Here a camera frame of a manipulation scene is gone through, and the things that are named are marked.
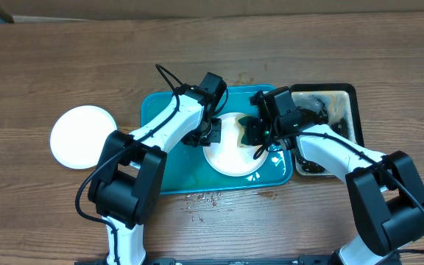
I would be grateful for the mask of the white plate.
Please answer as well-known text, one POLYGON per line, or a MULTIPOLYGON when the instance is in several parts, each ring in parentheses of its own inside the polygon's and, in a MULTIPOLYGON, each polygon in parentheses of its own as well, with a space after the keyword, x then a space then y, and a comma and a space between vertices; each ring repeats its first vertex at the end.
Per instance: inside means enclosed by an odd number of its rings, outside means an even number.
POLYGON ((54 158, 70 169, 88 169, 100 158, 106 138, 117 130, 104 109, 83 105, 65 112, 54 124, 50 149, 54 158))
POLYGON ((203 152, 206 161, 217 172, 231 176, 243 177, 257 171, 265 162, 268 152, 264 152, 258 159, 253 155, 259 146, 246 146, 240 143, 243 133, 238 120, 245 113, 226 113, 219 116, 222 120, 221 142, 204 146, 203 152))

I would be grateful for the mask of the green and yellow sponge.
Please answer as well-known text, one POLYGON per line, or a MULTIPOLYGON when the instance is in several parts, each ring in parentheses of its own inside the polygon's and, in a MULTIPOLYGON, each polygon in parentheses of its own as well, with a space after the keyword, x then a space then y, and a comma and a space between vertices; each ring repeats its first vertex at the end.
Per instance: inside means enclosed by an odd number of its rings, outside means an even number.
POLYGON ((253 116, 244 116, 238 120, 243 129, 240 143, 246 146, 257 146, 259 144, 259 120, 253 116))

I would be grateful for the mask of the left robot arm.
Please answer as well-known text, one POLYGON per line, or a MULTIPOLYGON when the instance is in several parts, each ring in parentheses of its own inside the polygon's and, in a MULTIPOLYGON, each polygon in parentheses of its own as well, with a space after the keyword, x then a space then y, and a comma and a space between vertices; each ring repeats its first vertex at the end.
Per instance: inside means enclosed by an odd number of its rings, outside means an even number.
POLYGON ((199 85, 172 87, 170 105, 148 124, 130 134, 109 134, 74 203, 82 218, 107 227, 109 252, 97 264, 146 263, 143 226, 158 202, 167 155, 178 143, 220 142, 217 114, 227 100, 226 82, 208 72, 199 85))

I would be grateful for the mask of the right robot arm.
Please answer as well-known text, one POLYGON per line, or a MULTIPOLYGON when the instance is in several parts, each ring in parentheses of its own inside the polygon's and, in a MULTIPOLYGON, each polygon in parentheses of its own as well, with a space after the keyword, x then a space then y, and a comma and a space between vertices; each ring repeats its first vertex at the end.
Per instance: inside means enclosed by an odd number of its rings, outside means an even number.
POLYGON ((290 151, 347 187, 356 237, 328 255, 301 255, 299 264, 399 264, 424 237, 424 184, 414 161, 364 146, 352 85, 284 86, 256 92, 250 104, 258 115, 245 121, 243 144, 256 155, 290 151))

